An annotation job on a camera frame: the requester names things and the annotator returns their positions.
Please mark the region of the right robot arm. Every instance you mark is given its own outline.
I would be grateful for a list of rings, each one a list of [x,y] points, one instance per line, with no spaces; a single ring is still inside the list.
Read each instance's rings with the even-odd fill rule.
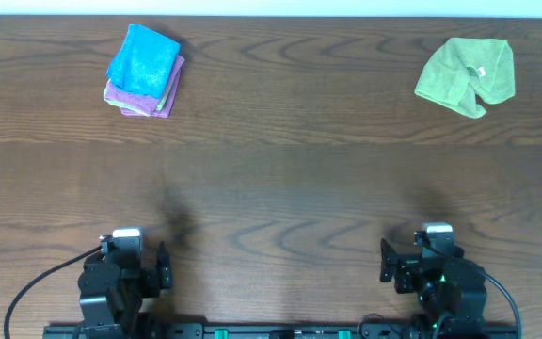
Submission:
[[[420,315],[398,331],[401,338],[487,338],[484,309],[486,272],[464,258],[454,233],[418,231],[418,254],[401,254],[380,242],[379,280],[394,283],[398,294],[416,294]]]

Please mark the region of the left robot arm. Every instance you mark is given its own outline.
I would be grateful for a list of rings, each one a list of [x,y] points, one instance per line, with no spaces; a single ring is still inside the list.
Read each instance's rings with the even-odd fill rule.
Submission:
[[[101,238],[101,249],[90,255],[78,279],[79,304],[87,338],[133,338],[144,299],[157,298],[172,287],[170,257],[160,242],[155,266],[141,266],[138,236]]]

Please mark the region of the green microfiber cloth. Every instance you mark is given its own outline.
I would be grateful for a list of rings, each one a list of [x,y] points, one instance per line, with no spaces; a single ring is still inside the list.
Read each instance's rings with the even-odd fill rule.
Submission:
[[[414,93],[471,119],[484,105],[501,104],[516,94],[513,50],[507,40],[450,38],[429,58]]]

